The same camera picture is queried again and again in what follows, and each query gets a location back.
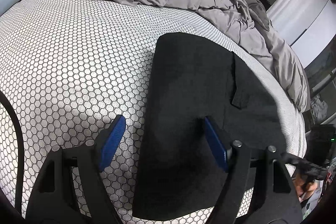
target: white hexagon-patterned mattress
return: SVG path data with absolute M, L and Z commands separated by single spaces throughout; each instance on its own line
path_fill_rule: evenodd
M 125 223 L 154 222 L 132 217 L 132 197 L 155 43 L 168 32 L 206 37 L 244 60 L 277 103 L 287 151 L 305 154 L 303 117 L 278 82 L 198 14 L 106 0 L 22 0 L 0 17 L 0 90 L 22 126 L 23 215 L 51 147 L 69 148 L 94 139 L 117 114 L 123 114 L 126 132 L 101 177 Z M 0 105 L 0 187 L 12 204 L 16 159 L 16 136 Z M 73 178 L 81 212 L 89 215 L 76 168 Z M 239 215 L 247 212 L 252 191 L 245 193 Z M 211 208 L 204 209 L 165 223 L 202 224 L 210 212 Z

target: black cable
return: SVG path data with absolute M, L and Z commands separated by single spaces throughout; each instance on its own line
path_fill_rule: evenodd
M 17 174 L 16 174 L 16 188 L 15 188 L 15 209 L 22 214 L 21 206 L 22 206 L 22 187 L 23 187 L 23 174 L 24 174 L 24 166 L 25 166 L 25 149 L 23 144 L 23 136 L 20 122 L 17 118 L 17 115 L 6 98 L 6 96 L 0 91 L 0 103 L 4 106 L 7 113 L 9 114 L 14 129 L 16 133 L 16 141 L 17 141 Z

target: blue gripper pad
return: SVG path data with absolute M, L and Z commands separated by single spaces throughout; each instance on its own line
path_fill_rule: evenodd
M 113 128 L 108 128 L 111 130 L 110 135 L 107 137 L 104 145 L 100 150 L 100 162 L 98 167 L 100 172 L 104 171 L 107 166 L 110 166 L 113 156 L 119 146 L 120 140 L 125 133 L 126 119 L 124 116 L 118 115 L 111 126 L 113 126 L 113 124 L 115 124 Z
M 207 117 L 204 118 L 203 128 L 205 138 L 211 149 L 212 155 L 215 157 L 218 166 L 221 167 L 225 172 L 227 172 L 228 171 L 227 151 L 222 142 L 220 141 L 214 129 L 214 126 L 211 124 L 210 120 Z

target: black fabric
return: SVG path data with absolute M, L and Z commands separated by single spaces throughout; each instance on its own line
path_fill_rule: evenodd
M 226 174 L 202 132 L 201 119 L 207 115 L 233 139 L 261 149 L 270 144 L 280 152 L 286 149 L 273 98 L 238 56 L 203 37 L 161 36 L 149 83 L 133 216 L 169 220 L 215 205 Z
M 0 221 L 1 223 L 26 223 L 20 213 L 12 206 L 0 188 Z

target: screw head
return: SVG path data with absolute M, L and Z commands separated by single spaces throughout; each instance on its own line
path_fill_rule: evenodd
M 268 146 L 268 151 L 271 153 L 274 153 L 277 150 L 277 148 L 274 145 Z
M 95 144 L 95 141 L 94 141 L 94 140 L 87 140 L 87 141 L 85 142 L 85 144 L 86 144 L 87 146 L 92 146 L 92 145 Z
M 242 146 L 242 142 L 240 140 L 234 140 L 232 144 L 235 147 L 241 147 Z
M 60 149 L 60 146 L 57 144 L 57 145 L 54 145 L 52 148 L 51 148 L 51 150 L 52 151 L 54 151 L 54 152 L 56 152 L 56 151 L 58 151 Z

